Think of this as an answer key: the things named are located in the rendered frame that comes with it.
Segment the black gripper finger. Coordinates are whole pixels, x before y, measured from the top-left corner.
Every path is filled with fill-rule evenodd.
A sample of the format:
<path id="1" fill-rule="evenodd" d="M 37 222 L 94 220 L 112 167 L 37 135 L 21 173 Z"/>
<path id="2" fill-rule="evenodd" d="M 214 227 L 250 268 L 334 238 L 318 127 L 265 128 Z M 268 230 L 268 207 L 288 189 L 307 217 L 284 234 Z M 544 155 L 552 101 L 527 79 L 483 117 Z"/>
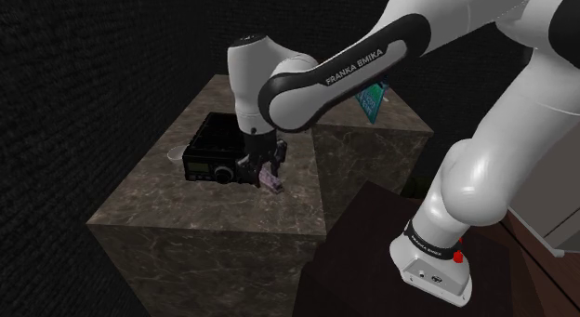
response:
<path id="1" fill-rule="evenodd" d="M 258 154 L 247 154 L 235 162 L 240 183 L 260 187 L 259 173 L 262 168 L 261 157 Z"/>
<path id="2" fill-rule="evenodd" d="M 287 143 L 283 139 L 276 141 L 276 149 L 270 157 L 270 172 L 276 178 L 279 177 L 279 168 L 285 162 Z"/>

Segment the lilac box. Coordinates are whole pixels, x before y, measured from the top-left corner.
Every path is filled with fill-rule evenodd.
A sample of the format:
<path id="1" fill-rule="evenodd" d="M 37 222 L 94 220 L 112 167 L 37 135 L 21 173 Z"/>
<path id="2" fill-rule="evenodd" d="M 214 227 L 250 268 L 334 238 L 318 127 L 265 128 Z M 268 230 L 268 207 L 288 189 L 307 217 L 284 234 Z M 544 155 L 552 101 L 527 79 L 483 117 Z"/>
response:
<path id="1" fill-rule="evenodd" d="M 270 170 L 263 166 L 258 174 L 258 180 L 261 185 L 265 186 L 269 191 L 278 194 L 284 191 L 282 182 L 272 175 Z"/>

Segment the black radio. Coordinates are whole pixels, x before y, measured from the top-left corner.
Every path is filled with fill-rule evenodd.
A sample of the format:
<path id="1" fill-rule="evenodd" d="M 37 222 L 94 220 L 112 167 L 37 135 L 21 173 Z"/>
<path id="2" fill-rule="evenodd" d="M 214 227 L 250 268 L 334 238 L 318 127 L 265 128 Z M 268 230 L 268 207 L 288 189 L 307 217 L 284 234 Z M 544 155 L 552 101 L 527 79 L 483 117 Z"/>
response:
<path id="1" fill-rule="evenodd" d="M 236 114 L 210 112 L 182 154 L 185 179 L 246 183 L 236 164 L 244 157 L 244 136 Z"/>

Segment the white bowl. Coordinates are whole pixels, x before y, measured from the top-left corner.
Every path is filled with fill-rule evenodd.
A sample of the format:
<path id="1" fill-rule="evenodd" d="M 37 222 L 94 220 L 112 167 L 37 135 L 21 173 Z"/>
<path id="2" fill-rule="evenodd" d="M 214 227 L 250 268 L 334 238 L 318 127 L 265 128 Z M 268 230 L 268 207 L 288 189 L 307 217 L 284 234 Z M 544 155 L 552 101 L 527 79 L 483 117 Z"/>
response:
<path id="1" fill-rule="evenodd" d="M 172 148 L 166 155 L 167 159 L 175 165 L 182 163 L 183 153 L 187 149 L 186 145 L 179 145 Z"/>

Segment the teal box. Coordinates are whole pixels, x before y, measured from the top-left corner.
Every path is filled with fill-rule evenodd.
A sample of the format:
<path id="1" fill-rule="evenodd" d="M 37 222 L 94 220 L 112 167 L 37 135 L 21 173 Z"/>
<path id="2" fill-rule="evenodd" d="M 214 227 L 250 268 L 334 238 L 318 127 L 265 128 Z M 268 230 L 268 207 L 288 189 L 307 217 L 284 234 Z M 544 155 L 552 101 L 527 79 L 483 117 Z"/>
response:
<path id="1" fill-rule="evenodd" d="M 371 124 L 376 122 L 380 105 L 384 101 L 385 93 L 388 89 L 388 83 L 379 82 L 367 87 L 365 90 L 355 95 L 355 99 L 360 104 Z"/>

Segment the dark robot stand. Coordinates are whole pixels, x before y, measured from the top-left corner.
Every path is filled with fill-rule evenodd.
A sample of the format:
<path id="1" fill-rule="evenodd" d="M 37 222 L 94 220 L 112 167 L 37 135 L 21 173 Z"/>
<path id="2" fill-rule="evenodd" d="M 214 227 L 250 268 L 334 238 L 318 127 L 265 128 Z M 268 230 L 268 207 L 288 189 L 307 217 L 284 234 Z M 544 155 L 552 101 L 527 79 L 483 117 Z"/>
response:
<path id="1" fill-rule="evenodd" d="M 523 260 L 474 229 L 463 239 L 473 280 L 465 307 L 406 284 L 389 244 L 416 210 L 365 182 L 304 266 L 292 317 L 545 317 Z"/>

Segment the grey cabinet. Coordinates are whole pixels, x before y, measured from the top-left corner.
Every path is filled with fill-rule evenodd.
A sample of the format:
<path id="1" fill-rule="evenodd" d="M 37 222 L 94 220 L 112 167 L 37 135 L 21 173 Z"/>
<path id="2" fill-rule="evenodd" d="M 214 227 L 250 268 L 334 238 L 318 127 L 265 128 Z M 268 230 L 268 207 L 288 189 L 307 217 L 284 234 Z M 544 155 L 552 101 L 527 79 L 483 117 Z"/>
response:
<path id="1" fill-rule="evenodd" d="M 580 124 L 538 161 L 509 211 L 550 253 L 580 253 Z"/>

